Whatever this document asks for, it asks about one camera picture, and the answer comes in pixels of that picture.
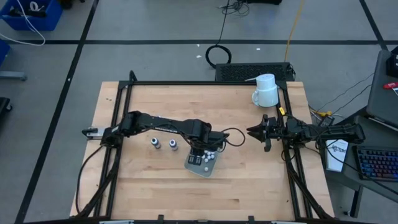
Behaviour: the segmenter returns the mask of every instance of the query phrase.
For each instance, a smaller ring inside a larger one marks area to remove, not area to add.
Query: concrete floor
[[[217,39],[223,15],[216,7],[225,0],[100,0],[87,40],[203,40]],[[398,2],[366,0],[384,40],[398,40]],[[0,223],[12,223],[49,128],[55,106],[81,37],[93,0],[75,1],[64,11],[48,40],[76,40],[43,47],[11,45],[1,70],[23,71],[26,82],[0,80],[0,96],[9,97],[14,110],[2,123],[0,134]],[[251,4],[246,17],[228,16],[223,39],[286,40],[299,1],[283,0],[280,6]],[[19,40],[38,39],[0,22],[3,34]],[[376,40],[357,0],[306,0],[294,40]],[[26,222],[67,218],[86,141],[81,130],[92,121],[103,81],[127,79],[134,70],[139,80],[214,80],[215,71],[205,61],[209,45],[85,45],[63,106],[49,154],[30,204]],[[281,62],[285,45],[228,44],[233,63]],[[380,45],[290,46],[289,62],[304,82],[309,104],[321,107],[374,71]],[[212,61],[226,56],[216,50]],[[326,106],[336,110],[360,92],[371,79]],[[367,103],[369,90],[339,111],[349,116]],[[362,222],[394,223],[398,204],[365,190],[359,218],[344,216],[353,191],[329,182],[336,217]]]

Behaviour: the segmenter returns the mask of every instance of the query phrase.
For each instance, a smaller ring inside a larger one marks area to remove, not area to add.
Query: blue container
[[[2,64],[2,61],[4,61],[4,59],[6,58],[8,51],[10,51],[10,45],[0,39],[0,65]]]
[[[58,3],[57,0],[19,0],[19,1],[24,7],[25,13],[27,9],[29,9],[29,4],[31,1],[36,2],[39,5],[39,8],[43,5],[46,5],[47,8],[45,12],[47,13],[47,17],[40,18],[40,17],[27,16],[27,18],[37,30],[55,29],[62,14],[61,5]],[[13,8],[21,9],[17,0],[8,0],[0,11],[0,18],[6,21],[8,25],[12,27],[14,30],[30,30],[27,25],[27,22],[25,21],[24,16],[21,17],[8,16],[8,12]]]

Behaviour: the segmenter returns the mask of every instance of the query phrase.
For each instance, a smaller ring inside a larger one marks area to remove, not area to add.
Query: small cylinder
[[[150,140],[150,143],[155,147],[155,149],[160,149],[161,145],[159,140],[157,140],[157,138],[152,138]]]
[[[171,139],[169,141],[169,145],[170,145],[170,147],[172,148],[173,151],[176,151],[178,149],[177,142],[174,139]]]

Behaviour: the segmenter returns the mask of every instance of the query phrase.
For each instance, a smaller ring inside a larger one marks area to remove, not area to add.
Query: white mug
[[[278,88],[275,75],[263,74],[256,78],[257,89],[251,95],[251,100],[257,106],[270,107],[278,104]]]

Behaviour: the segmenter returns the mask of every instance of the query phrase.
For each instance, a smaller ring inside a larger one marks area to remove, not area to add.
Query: wooden table
[[[117,87],[117,82],[103,82],[93,126],[110,125]],[[236,85],[137,85],[132,88],[129,111],[179,120],[198,118],[211,123],[215,131],[236,127],[245,132],[246,128],[259,124],[263,114],[277,116],[275,107],[253,105],[254,90],[255,86]],[[303,84],[288,82],[288,92],[293,115],[310,123]],[[241,142],[237,131],[230,133],[231,142]],[[162,143],[161,150],[155,150],[150,144],[153,137]],[[179,145],[178,151],[168,146],[172,138]],[[99,141],[89,141],[85,158],[98,145]],[[280,158],[280,141],[272,140],[271,151],[265,153],[264,144],[246,135],[244,145],[227,146],[220,154],[210,179],[184,169],[189,149],[180,136],[160,131],[125,138],[112,219],[156,220],[163,214],[166,220],[247,220],[249,215],[254,215],[256,220],[294,220],[285,162]],[[95,155],[83,171],[81,208],[98,188],[104,152]],[[301,152],[309,191],[325,211],[334,216],[319,155],[306,149]],[[297,194],[304,217],[302,195],[299,190]],[[105,193],[101,214],[104,214],[107,197]]]

